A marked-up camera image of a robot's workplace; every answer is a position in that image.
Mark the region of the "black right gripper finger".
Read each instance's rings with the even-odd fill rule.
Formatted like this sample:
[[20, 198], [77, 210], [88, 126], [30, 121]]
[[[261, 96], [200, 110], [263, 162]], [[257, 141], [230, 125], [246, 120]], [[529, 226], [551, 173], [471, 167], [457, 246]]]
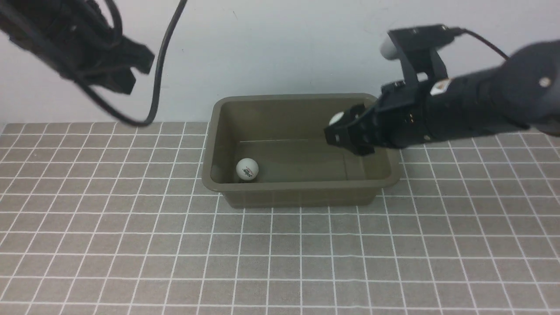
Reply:
[[356, 156], [368, 156], [375, 153], [372, 144], [364, 141], [358, 131], [354, 131], [350, 124], [332, 124], [324, 128], [326, 143], [340, 149], [345, 149]]
[[345, 116], [333, 125], [334, 132], [350, 130], [372, 131], [372, 105], [353, 105], [343, 112], [345, 112]]

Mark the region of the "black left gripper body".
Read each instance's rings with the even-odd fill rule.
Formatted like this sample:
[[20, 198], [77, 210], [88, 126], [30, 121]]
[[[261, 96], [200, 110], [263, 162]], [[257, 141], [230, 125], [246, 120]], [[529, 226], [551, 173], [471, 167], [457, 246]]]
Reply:
[[19, 16], [35, 28], [37, 37], [56, 46], [74, 72], [90, 81], [90, 67], [114, 66], [109, 59], [123, 39], [120, 11], [113, 0], [106, 5], [112, 18], [108, 24], [95, 0], [3, 0], [1, 2], [1, 30], [16, 46], [31, 52], [62, 78], [70, 75], [58, 62], [13, 22]]

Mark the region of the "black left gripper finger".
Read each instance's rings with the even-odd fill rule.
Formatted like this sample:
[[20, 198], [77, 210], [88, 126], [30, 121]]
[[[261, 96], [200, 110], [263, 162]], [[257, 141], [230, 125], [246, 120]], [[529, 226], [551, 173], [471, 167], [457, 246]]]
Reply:
[[136, 68], [142, 74], [149, 74], [155, 55], [145, 45], [124, 37], [115, 47], [116, 65], [123, 68]]
[[91, 66], [90, 84], [118, 94], [130, 95], [136, 78], [131, 66]]

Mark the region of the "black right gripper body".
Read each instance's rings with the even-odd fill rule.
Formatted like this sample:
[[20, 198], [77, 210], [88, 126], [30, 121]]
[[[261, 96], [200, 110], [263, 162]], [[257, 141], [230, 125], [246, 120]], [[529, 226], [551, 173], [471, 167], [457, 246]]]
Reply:
[[404, 149], [464, 138], [464, 80], [391, 84], [367, 114], [367, 143]]

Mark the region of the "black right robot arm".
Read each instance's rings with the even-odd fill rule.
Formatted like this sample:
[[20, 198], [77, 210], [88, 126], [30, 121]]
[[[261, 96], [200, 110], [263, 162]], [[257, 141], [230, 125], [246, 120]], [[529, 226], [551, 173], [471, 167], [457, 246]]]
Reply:
[[326, 142], [366, 156], [377, 147], [405, 149], [530, 128], [558, 137], [559, 46], [538, 42], [495, 68], [417, 86], [390, 84], [374, 105], [336, 114], [324, 129]]

